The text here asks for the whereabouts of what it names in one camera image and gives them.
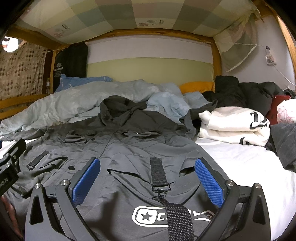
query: brown checkered curtain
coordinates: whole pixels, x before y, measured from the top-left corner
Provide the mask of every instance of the brown checkered curtain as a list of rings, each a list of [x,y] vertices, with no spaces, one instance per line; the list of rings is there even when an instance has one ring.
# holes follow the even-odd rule
[[[0,100],[42,94],[47,49],[25,43],[12,53],[0,51]]]

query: white bag with pink print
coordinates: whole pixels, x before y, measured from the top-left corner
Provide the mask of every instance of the white bag with pink print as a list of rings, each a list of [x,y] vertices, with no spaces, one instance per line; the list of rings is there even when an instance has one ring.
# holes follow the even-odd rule
[[[296,99],[283,100],[277,110],[278,123],[296,123]]]

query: green wall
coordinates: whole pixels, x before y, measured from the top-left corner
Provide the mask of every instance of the green wall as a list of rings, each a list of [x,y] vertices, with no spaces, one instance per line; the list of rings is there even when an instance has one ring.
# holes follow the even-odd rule
[[[87,65],[87,77],[109,76],[115,81],[143,79],[149,83],[213,81],[213,65],[175,58],[125,58]]]

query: blue textured pad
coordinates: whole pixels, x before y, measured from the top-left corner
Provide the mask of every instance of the blue textured pad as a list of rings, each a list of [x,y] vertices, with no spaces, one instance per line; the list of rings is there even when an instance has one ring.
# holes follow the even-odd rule
[[[200,159],[195,161],[194,168],[196,175],[200,179],[212,203],[220,208],[224,202],[221,187]]]
[[[79,180],[77,185],[73,188],[72,202],[75,207],[83,203],[86,195],[88,194],[91,186],[98,176],[100,169],[100,160],[95,159],[86,170],[82,178]]]

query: orange cushion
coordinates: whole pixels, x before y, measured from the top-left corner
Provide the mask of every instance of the orange cushion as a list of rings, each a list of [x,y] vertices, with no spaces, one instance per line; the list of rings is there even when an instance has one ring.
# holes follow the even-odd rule
[[[195,91],[199,91],[200,93],[203,93],[208,90],[215,91],[214,82],[208,82],[208,81],[188,82],[180,85],[179,88],[182,94],[185,94],[188,92],[195,92]]]

